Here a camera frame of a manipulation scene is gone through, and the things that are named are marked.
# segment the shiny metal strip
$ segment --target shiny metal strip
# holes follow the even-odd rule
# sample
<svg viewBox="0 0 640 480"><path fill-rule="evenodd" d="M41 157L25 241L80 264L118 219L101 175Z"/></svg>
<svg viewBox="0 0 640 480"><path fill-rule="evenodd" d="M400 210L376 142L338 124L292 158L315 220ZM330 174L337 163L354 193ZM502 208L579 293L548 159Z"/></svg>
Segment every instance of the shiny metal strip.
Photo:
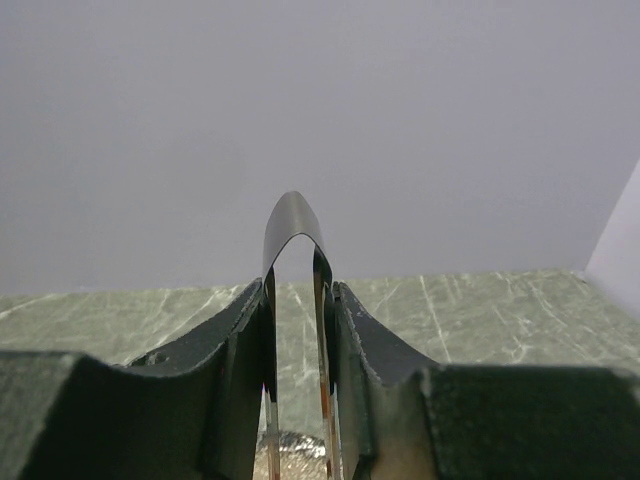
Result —
<svg viewBox="0 0 640 480"><path fill-rule="evenodd" d="M318 365L320 370L320 402L325 430L327 478L340 479L340 451L336 429L335 389L330 385L329 352L325 326L325 300L331 295L331 266L325 256L325 248L318 219L313 210L298 192L285 193L271 213L264 237L262 278L264 279L264 299L271 310L271 318L276 321L275 275L273 265L280 252L289 241L298 235L305 235L315 244L313 259L313 290L315 298L316 331L318 338ZM273 368L277 372L275 346L272 349ZM267 445L269 475L271 480L280 480L280 453L278 432L278 402L274 389L265 388L267 416Z"/></svg>

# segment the gray wall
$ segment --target gray wall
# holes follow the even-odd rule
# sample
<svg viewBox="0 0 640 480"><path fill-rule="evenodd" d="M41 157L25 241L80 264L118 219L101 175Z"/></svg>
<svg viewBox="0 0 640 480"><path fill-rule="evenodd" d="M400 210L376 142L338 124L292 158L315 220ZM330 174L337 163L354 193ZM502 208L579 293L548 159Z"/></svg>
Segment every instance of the gray wall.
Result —
<svg viewBox="0 0 640 480"><path fill-rule="evenodd" d="M613 300L640 319L640 162L585 273Z"/></svg>
<svg viewBox="0 0 640 480"><path fill-rule="evenodd" d="M640 156L640 2L0 3L0 292L584 268ZM309 278L308 265L281 278Z"/></svg>

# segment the u-shaped metal band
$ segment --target u-shaped metal band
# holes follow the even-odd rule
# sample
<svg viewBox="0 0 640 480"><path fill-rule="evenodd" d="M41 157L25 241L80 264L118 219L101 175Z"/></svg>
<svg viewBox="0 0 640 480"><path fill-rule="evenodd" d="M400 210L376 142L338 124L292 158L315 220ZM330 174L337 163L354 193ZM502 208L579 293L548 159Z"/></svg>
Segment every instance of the u-shaped metal band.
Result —
<svg viewBox="0 0 640 480"><path fill-rule="evenodd" d="M271 213L264 237L262 278L263 302L267 312L267 331L272 332L266 341L272 365L267 368L265 379L265 409L267 420L267 445L270 480L280 479L277 359L276 359L276 290L273 265L289 241L305 235L315 244L313 255L313 290L315 299L316 332L318 339L318 364L320 370L320 401L325 431L327 478L340 478L340 452L336 430L335 375L330 371L335 362L330 362L335 348L335 319L331 310L331 266L325 255L320 224L313 210L298 192L285 193Z"/></svg>

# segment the table surface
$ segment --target table surface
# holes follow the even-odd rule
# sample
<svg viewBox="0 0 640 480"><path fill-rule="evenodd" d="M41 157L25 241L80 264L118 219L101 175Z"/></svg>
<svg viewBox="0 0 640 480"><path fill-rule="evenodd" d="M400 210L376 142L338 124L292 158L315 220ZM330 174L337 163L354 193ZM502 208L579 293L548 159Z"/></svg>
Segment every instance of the table surface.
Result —
<svg viewBox="0 0 640 480"><path fill-rule="evenodd" d="M439 362L640 372L640 321L565 270L347 283L373 316ZM0 296L0 348L82 350L124 364L210 318L241 288ZM312 286L281 284L277 298L281 428L322 437Z"/></svg>

